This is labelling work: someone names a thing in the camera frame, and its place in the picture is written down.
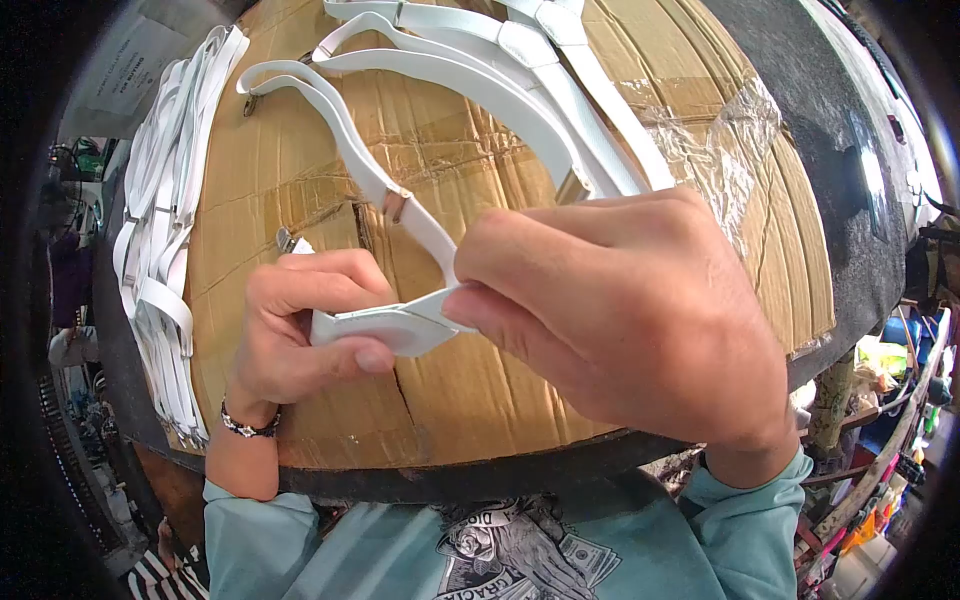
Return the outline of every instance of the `hand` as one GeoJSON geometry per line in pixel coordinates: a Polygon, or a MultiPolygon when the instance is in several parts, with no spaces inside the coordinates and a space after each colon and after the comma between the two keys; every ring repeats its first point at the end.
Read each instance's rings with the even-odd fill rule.
{"type": "Polygon", "coordinates": [[[526,362],[585,417],[736,452],[796,452],[795,437],[784,441],[783,350],[695,192],[490,211],[455,269],[476,283],[444,314],[526,362]]]}
{"type": "Polygon", "coordinates": [[[533,519],[520,515],[505,527],[492,527],[490,532],[496,558],[526,575],[538,589],[563,600],[592,600],[586,580],[533,519]]]}
{"type": "Polygon", "coordinates": [[[373,338],[309,344],[311,309],[347,312],[396,302],[371,254],[343,250],[285,254],[247,281],[243,337],[228,384],[228,412],[254,427],[273,417],[274,404],[309,396],[325,385],[389,372],[394,355],[373,338]]]}

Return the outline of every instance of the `dollar bill print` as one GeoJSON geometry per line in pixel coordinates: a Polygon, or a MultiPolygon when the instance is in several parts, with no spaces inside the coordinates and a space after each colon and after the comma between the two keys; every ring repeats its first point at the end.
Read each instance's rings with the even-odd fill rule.
{"type": "Polygon", "coordinates": [[[620,564],[612,549],[573,534],[566,534],[561,540],[560,552],[587,580],[588,588],[595,588],[620,564]]]}

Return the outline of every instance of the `white elastic strap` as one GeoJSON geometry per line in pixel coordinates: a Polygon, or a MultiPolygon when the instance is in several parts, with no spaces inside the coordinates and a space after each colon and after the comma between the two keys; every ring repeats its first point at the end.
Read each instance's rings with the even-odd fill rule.
{"type": "Polygon", "coordinates": [[[213,114],[249,46],[232,27],[213,28],[190,60],[164,69],[137,129],[124,179],[125,223],[113,268],[161,421],[185,444],[207,431],[191,384],[193,316],[182,299],[186,244],[199,202],[213,114]]]}
{"type": "Polygon", "coordinates": [[[670,168],[657,144],[640,125],[636,115],[607,78],[600,61],[590,50],[587,32],[584,31],[580,20],[583,2],[580,0],[564,2],[496,0],[496,2],[535,20],[560,48],[590,96],[600,109],[607,113],[613,125],[623,135],[627,145],[634,151],[650,181],[650,187],[660,190],[676,185],[676,180],[670,175],[670,168]]]}
{"type": "Polygon", "coordinates": [[[333,85],[316,71],[296,60],[261,62],[244,71],[237,80],[237,93],[249,93],[254,98],[281,87],[293,87],[299,91],[330,126],[344,164],[350,176],[363,191],[365,200],[383,211],[388,193],[397,194],[406,199],[399,213],[399,223],[437,261],[444,273],[446,284],[456,285],[457,278],[453,274],[456,244],[446,234],[444,228],[417,202],[413,194],[390,179],[376,162],[356,130],[343,97],[333,85]],[[250,88],[251,81],[256,76],[269,71],[294,73],[306,81],[292,75],[279,75],[257,87],[250,88]]]}
{"type": "Polygon", "coordinates": [[[550,172],[555,187],[560,188],[570,171],[573,171],[589,194],[592,185],[584,175],[580,156],[564,127],[528,95],[517,92],[515,87],[505,85],[485,70],[468,64],[467,60],[452,60],[423,52],[390,48],[358,50],[336,57],[329,55],[344,39],[369,29],[390,36],[397,45],[412,43],[413,40],[420,46],[424,43],[424,40],[417,40],[397,31],[379,14],[366,12],[351,19],[331,37],[322,41],[313,53],[313,61],[321,69],[335,73],[386,69],[449,87],[485,108],[526,142],[550,172]]]}
{"type": "MultiPolygon", "coordinates": [[[[354,19],[366,11],[385,18],[399,12],[398,26],[437,42],[432,47],[405,49],[446,56],[438,52],[439,46],[466,55],[470,60],[466,64],[474,68],[478,68],[477,62],[486,65],[488,73],[526,90],[545,111],[565,122],[587,176],[594,183],[594,197],[630,196],[649,191],[630,158],[560,65],[560,59],[540,29],[509,21],[500,23],[476,12],[406,2],[326,0],[324,7],[327,13],[343,19],[354,19]]],[[[327,39],[341,36],[346,26],[327,39]]],[[[318,50],[329,56],[333,48],[319,47],[318,50]]]]}

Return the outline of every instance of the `metal slider buckle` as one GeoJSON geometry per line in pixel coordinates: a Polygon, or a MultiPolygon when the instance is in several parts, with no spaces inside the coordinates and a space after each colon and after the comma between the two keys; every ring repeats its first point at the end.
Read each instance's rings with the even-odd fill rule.
{"type": "Polygon", "coordinates": [[[245,117],[249,117],[253,114],[253,109],[256,108],[256,101],[259,97],[260,96],[256,94],[247,95],[247,103],[243,106],[243,115],[245,117]]]}
{"type": "Polygon", "coordinates": [[[387,195],[383,198],[383,216],[390,219],[394,225],[399,224],[403,207],[413,197],[414,193],[405,187],[401,187],[398,191],[388,189],[387,195]]]}
{"type": "Polygon", "coordinates": [[[407,0],[398,0],[396,3],[396,12],[394,13],[394,27],[399,27],[400,23],[400,13],[403,12],[403,5],[407,3],[407,0]]]}

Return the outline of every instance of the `metal clip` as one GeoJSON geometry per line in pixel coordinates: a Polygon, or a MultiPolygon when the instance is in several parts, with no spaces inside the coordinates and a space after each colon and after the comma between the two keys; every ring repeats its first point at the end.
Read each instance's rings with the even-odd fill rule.
{"type": "Polygon", "coordinates": [[[294,246],[297,245],[297,240],[294,239],[294,236],[290,235],[290,229],[287,227],[280,227],[276,230],[275,240],[276,247],[284,254],[293,252],[294,246]]]}
{"type": "Polygon", "coordinates": [[[383,199],[383,216],[390,219],[394,225],[399,224],[403,207],[406,206],[407,200],[413,197],[414,193],[405,187],[401,187],[398,191],[388,189],[383,199]]]}
{"type": "Polygon", "coordinates": [[[243,106],[243,115],[249,117],[253,114],[253,109],[256,108],[256,100],[259,96],[254,96],[250,94],[247,96],[247,103],[243,106]]]}
{"type": "Polygon", "coordinates": [[[407,0],[398,0],[396,3],[396,12],[394,13],[394,27],[399,27],[400,23],[400,13],[403,12],[403,5],[407,3],[407,0]]]}

